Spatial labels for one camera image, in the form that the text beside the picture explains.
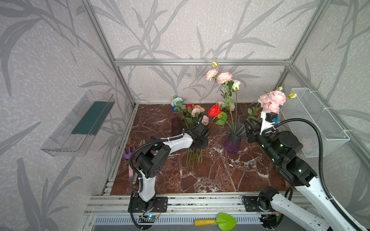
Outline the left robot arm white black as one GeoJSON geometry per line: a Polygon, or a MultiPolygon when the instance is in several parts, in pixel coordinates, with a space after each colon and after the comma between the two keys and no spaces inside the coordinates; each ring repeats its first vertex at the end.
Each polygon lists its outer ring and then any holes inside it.
{"type": "Polygon", "coordinates": [[[170,154],[189,148],[205,149],[208,146],[206,134],[209,129],[202,123],[190,129],[182,130],[179,135],[158,138],[152,136],[134,151],[129,165],[138,176],[138,190],[133,190],[129,212],[147,212],[154,208],[156,202],[156,177],[161,172],[170,154]]]}

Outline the purple ribbed glass vase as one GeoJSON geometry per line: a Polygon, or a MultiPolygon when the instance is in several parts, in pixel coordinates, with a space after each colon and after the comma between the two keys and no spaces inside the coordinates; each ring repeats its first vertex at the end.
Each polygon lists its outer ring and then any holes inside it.
{"type": "Polygon", "coordinates": [[[245,136],[245,125],[241,123],[233,124],[230,127],[230,134],[224,142],[224,150],[231,155],[237,154],[241,147],[242,138],[245,136]]]}

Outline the white rosebud stem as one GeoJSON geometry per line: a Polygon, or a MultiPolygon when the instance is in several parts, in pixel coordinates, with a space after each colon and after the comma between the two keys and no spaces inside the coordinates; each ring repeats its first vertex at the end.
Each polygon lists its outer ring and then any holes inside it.
{"type": "Polygon", "coordinates": [[[237,134],[237,131],[236,131],[236,123],[237,123],[237,106],[238,106],[238,92],[240,90],[240,85],[241,85],[241,82],[238,81],[238,80],[235,80],[232,87],[231,87],[231,90],[233,93],[235,93],[235,103],[234,103],[234,113],[235,113],[235,116],[233,117],[233,134],[236,135],[237,134]]]}

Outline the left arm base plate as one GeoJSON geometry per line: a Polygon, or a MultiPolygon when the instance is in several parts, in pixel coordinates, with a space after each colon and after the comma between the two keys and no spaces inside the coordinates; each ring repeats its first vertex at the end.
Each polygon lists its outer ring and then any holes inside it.
{"type": "Polygon", "coordinates": [[[128,212],[167,212],[168,197],[155,196],[148,202],[142,200],[141,197],[135,196],[130,199],[128,212]]]}

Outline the dark glass cup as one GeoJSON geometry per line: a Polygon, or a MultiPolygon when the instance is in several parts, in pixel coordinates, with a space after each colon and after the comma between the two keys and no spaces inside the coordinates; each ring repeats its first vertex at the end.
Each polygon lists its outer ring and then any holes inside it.
{"type": "Polygon", "coordinates": [[[183,131],[184,116],[180,112],[172,112],[168,115],[168,121],[171,123],[171,135],[180,135],[183,131]]]}

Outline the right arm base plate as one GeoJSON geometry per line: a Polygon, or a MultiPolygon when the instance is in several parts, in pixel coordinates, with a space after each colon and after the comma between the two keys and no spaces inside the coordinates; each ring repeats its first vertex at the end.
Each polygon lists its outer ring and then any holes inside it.
{"type": "Polygon", "coordinates": [[[257,212],[261,214],[280,214],[272,208],[272,197],[270,196],[242,196],[241,201],[246,212],[257,212]]]}

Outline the red rose stem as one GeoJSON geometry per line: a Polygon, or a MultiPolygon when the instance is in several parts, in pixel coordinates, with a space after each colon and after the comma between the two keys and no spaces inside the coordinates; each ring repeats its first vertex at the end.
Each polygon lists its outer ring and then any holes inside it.
{"type": "Polygon", "coordinates": [[[217,119],[216,125],[218,126],[228,125],[230,128],[233,125],[233,114],[232,113],[233,112],[228,112],[228,113],[221,112],[220,107],[217,104],[214,105],[213,107],[210,108],[208,112],[208,116],[210,116],[212,119],[210,124],[208,125],[208,129],[211,128],[215,119],[217,119]]]}

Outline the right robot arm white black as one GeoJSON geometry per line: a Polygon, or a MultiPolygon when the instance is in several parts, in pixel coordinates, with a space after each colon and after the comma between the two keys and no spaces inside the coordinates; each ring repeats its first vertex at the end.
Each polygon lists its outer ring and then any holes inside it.
{"type": "Polygon", "coordinates": [[[316,216],[272,187],[267,187],[259,194],[261,206],[287,216],[307,231],[365,231],[349,212],[331,195],[323,174],[323,142],[319,129],[312,122],[302,118],[292,118],[280,123],[272,123],[270,128],[263,129],[262,122],[256,119],[244,122],[249,143],[258,143],[266,152],[278,172],[291,186],[298,190],[319,212],[316,216]],[[303,122],[315,132],[319,143],[319,171],[316,172],[309,164],[296,154],[303,145],[290,131],[278,132],[271,137],[271,132],[289,122],[303,122]]]}

